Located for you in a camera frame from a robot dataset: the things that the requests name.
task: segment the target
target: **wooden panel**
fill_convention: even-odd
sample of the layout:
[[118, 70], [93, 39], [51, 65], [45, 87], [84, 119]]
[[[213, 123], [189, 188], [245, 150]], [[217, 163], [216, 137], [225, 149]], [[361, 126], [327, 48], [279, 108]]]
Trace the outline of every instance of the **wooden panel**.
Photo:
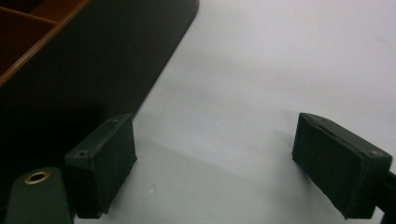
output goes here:
[[51, 21], [62, 21], [74, 9], [82, 7], [85, 2], [85, 0], [47, 0], [31, 14]]
[[0, 8], [0, 77], [54, 24]]
[[43, 2], [44, 0], [0, 0], [0, 7], [6, 7], [19, 12], [30, 13]]

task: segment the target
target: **metal grommet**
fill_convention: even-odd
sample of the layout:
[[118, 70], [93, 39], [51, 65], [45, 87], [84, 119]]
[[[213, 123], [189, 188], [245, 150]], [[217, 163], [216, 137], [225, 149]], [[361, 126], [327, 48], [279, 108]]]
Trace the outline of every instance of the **metal grommet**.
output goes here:
[[50, 177], [50, 173], [47, 171], [35, 172], [34, 174], [31, 174], [28, 177], [26, 177], [25, 184], [27, 185], [38, 184], [46, 180], [48, 177]]

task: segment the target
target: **dark green block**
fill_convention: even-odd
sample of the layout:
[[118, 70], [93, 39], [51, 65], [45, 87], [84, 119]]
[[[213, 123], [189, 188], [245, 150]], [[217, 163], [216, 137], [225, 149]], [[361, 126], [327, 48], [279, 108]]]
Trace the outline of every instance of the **dark green block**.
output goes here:
[[[30, 179], [42, 181], [27, 184], [25, 181]], [[72, 214], [61, 171], [46, 167], [22, 175], [14, 182], [6, 224], [72, 224]]]
[[345, 218], [370, 218], [392, 157], [331, 120], [300, 114], [293, 159]]
[[104, 122], [64, 158], [77, 186], [78, 216], [99, 218], [107, 213], [137, 159], [132, 115]]

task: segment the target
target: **white surface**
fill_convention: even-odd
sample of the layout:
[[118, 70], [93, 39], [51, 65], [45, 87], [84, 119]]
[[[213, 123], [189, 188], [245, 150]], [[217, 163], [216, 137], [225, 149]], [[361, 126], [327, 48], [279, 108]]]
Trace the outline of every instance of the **white surface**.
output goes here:
[[396, 156], [395, 88], [395, 1], [201, 0], [110, 213], [76, 223], [379, 223], [344, 221], [291, 151], [309, 112]]

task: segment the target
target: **dark object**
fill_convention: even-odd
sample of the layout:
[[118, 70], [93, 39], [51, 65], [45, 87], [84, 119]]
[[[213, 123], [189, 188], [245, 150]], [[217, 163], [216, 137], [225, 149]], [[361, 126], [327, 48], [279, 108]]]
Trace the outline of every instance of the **dark object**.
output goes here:
[[345, 218], [371, 218], [376, 205], [394, 211], [392, 157], [331, 120], [300, 114], [292, 155]]
[[72, 212], [58, 168], [41, 168], [12, 185], [6, 224], [72, 224]]
[[[10, 2], [24, 1], [0, 6]], [[69, 17], [72, 3], [78, 10]], [[198, 3], [45, 0], [34, 17], [0, 8], [0, 222], [18, 176], [46, 166], [63, 170], [64, 155], [99, 124], [137, 112]], [[23, 54], [43, 32], [45, 41]], [[26, 60], [14, 63], [18, 57]]]
[[107, 213], [137, 157], [132, 115], [110, 119], [64, 156], [70, 179], [77, 183], [79, 217]]
[[15, 181], [6, 224], [72, 224], [76, 211], [84, 218], [107, 213], [136, 161], [132, 115], [104, 122], [64, 158], [64, 177], [42, 168]]

